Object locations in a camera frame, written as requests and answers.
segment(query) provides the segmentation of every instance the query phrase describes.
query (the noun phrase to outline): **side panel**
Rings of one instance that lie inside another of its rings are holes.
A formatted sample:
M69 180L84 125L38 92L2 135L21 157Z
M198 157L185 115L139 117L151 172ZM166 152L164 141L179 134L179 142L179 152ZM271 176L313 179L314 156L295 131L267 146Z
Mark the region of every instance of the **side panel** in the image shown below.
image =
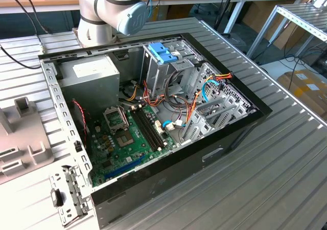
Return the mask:
M250 132L251 128L256 126L256 124L257 123L253 126L247 126L226 136L178 163L171 165L167 169L159 171L142 182L136 185L131 185L130 188L124 191L121 190L120 193L117 193L114 196L112 193L117 191L117 189L119 190L122 186L122 183L120 182L123 182L123 180L126 179L125 183L128 183L130 181L128 179L129 177L147 176L147 174L153 172L150 171L150 166L141 170L143 175L137 172L132 173L119 179L116 183L94 192L91 196L96 205L100 229L114 222L121 216L131 212L136 207L151 200L151 198L175 186L204 167L212 164L227 152L233 150L237 147L239 142L246 137L246 134Z

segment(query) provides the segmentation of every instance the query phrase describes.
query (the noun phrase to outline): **motherboard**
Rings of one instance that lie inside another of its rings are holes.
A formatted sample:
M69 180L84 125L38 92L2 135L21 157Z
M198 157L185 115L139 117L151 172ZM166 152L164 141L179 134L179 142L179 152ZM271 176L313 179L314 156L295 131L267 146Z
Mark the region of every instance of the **motherboard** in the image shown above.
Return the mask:
M126 126L113 131L112 126L125 122ZM159 128L158 122L150 106L127 111L120 109L120 112L112 112L106 118L99 116L90 122L86 149L93 165L90 174L93 186L101 185L175 148L173 139Z

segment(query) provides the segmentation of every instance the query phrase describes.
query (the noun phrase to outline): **blue pcie slot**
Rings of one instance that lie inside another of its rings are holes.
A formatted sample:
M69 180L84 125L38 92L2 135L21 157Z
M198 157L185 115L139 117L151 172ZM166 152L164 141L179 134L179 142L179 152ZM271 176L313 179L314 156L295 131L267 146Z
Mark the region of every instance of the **blue pcie slot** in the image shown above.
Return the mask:
M105 179L109 179L111 177L115 177L118 174L121 174L137 165L139 165L142 161L142 159L144 158L144 155L142 157L139 157L137 160L134 160L133 162L130 162L129 164L126 164L122 167L120 167L119 169L116 169L114 171L111 171L110 173L106 174L104 177Z

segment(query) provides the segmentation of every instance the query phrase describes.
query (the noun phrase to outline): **green circuit board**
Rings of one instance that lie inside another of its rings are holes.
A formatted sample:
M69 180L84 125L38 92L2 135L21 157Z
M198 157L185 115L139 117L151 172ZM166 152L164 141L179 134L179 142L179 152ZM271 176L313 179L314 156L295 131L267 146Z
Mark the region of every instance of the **green circuit board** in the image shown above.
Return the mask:
M146 115L151 115L154 121L157 120L150 106L145 106L142 110ZM167 145L161 151L153 151L131 113L127 111L125 114L129 128L126 131L118 130L116 134L110 133L103 116L99 116L96 121L88 124L90 136L86 150L93 166L90 175L94 187L176 147L173 139L163 133L159 136ZM115 122L119 122L119 117L114 115L112 118ZM100 127L100 131L99 129L98 132L96 131L96 126Z

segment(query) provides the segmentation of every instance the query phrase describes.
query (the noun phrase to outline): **cardboard box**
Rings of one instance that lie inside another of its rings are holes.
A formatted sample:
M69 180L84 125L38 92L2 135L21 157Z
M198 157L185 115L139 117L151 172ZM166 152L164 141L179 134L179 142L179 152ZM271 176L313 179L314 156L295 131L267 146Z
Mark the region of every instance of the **cardboard box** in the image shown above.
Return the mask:
M277 81L288 88L292 72L281 75ZM295 71L290 92L308 108L327 120L327 84L309 70Z

